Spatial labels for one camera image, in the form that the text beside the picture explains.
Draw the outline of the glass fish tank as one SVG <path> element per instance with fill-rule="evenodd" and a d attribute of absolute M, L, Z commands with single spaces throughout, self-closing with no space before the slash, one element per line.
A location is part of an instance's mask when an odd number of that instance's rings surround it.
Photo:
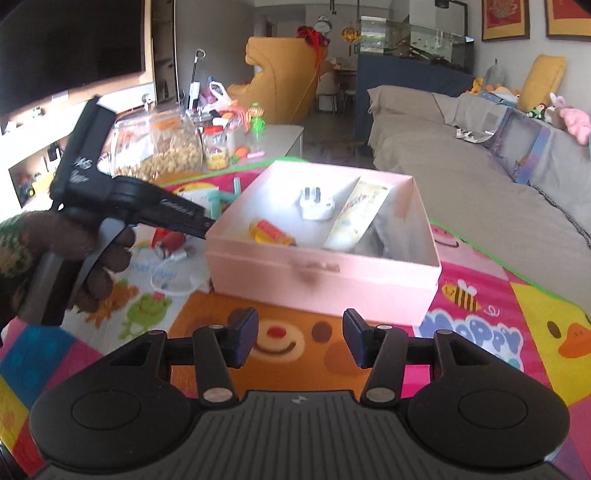
<path fill-rule="evenodd" d="M 474 40 L 439 29 L 362 16 L 360 53 L 414 59 L 472 73 Z"/>

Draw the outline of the black television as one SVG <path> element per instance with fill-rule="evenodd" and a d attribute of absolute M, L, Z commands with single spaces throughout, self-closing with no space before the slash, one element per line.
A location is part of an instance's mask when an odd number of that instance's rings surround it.
<path fill-rule="evenodd" d="M 1 17 L 1 113 L 145 70 L 142 1 L 20 1 Z"/>

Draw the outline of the glass jar of nuts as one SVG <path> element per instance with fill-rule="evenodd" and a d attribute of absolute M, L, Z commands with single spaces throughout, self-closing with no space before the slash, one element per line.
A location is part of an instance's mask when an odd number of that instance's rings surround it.
<path fill-rule="evenodd" d="M 114 123 L 110 160 L 113 176 L 153 182 L 163 174 L 199 171 L 204 153 L 200 135 L 183 108 L 157 106 Z"/>

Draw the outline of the pink cardboard box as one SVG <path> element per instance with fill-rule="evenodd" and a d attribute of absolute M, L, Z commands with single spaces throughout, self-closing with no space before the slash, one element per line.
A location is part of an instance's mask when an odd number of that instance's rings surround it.
<path fill-rule="evenodd" d="M 391 185 L 387 200 L 393 199 L 395 212 L 413 225 L 410 261 L 322 248 L 360 178 Z M 308 186 L 325 188 L 332 195 L 331 219 L 301 217 L 298 199 Z M 293 236 L 297 245 L 252 240 L 249 224 L 256 219 L 270 221 Z M 206 235 L 205 256 L 219 294 L 332 316 L 353 308 L 367 320 L 406 326 L 422 323 L 442 271 L 413 177 L 287 160 L 267 167 L 214 223 Z"/>

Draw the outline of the grey sofa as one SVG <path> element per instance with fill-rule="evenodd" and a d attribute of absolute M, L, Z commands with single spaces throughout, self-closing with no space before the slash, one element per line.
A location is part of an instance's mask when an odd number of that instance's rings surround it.
<path fill-rule="evenodd" d="M 513 272 L 590 309 L 590 154 L 554 130 L 530 179 L 514 181 L 458 129 L 498 127 L 507 107 L 398 86 L 368 92 L 369 145 L 381 170 L 415 178 L 431 220 Z"/>

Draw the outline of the white cream tube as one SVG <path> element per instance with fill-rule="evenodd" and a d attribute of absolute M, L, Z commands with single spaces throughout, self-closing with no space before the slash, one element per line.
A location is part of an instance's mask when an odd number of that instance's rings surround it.
<path fill-rule="evenodd" d="M 332 225 L 322 248 L 349 252 L 362 239 L 392 190 L 391 185 L 360 178 Z"/>

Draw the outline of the yellow cushion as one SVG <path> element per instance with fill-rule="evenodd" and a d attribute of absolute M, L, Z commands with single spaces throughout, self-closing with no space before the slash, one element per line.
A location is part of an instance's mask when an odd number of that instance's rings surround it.
<path fill-rule="evenodd" d="M 564 76 L 567 58 L 540 54 L 520 92 L 517 107 L 523 112 L 530 112 L 540 104 L 550 105 L 550 94 L 556 93 Z"/>

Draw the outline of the purple picture frame box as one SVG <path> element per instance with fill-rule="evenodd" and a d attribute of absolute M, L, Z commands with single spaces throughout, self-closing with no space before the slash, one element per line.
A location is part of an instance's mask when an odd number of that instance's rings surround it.
<path fill-rule="evenodd" d="M 528 184 L 549 145 L 549 125 L 507 109 L 491 139 L 490 153 L 518 184 Z"/>

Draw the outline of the pink plush toy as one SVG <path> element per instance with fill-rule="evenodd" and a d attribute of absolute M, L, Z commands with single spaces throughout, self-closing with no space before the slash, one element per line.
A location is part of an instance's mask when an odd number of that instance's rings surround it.
<path fill-rule="evenodd" d="M 579 109 L 563 108 L 560 117 L 564 121 L 566 130 L 580 145 L 587 145 L 591 134 L 590 116 Z"/>

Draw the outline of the small amber bottle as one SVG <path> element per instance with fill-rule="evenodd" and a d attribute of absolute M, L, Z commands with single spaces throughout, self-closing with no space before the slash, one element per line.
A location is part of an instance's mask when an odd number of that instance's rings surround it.
<path fill-rule="evenodd" d="M 249 235 L 252 240 L 262 244 L 273 244 L 283 246 L 296 246 L 297 242 L 279 227 L 264 219 L 253 220 L 249 224 Z"/>

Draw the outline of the small red-lid jar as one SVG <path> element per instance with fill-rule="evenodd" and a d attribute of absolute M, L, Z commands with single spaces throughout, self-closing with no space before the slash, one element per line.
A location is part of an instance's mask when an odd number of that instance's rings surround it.
<path fill-rule="evenodd" d="M 228 143 L 221 126 L 209 126 L 202 131 L 206 168 L 219 171 L 229 166 Z"/>

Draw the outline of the clear plastic bag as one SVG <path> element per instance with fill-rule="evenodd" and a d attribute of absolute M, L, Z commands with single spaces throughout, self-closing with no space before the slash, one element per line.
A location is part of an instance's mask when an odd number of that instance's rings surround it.
<path fill-rule="evenodd" d="M 410 261 L 413 225 L 403 214 L 397 214 L 396 202 L 388 199 L 361 240 L 353 247 L 353 254 L 366 257 Z"/>

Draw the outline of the white two-pin charger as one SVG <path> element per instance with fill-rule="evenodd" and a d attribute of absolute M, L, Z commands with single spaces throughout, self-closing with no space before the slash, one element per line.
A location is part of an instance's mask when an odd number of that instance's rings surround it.
<path fill-rule="evenodd" d="M 301 217 L 307 221 L 327 221 L 335 211 L 335 200 L 328 190 L 318 186 L 304 187 L 300 199 Z"/>

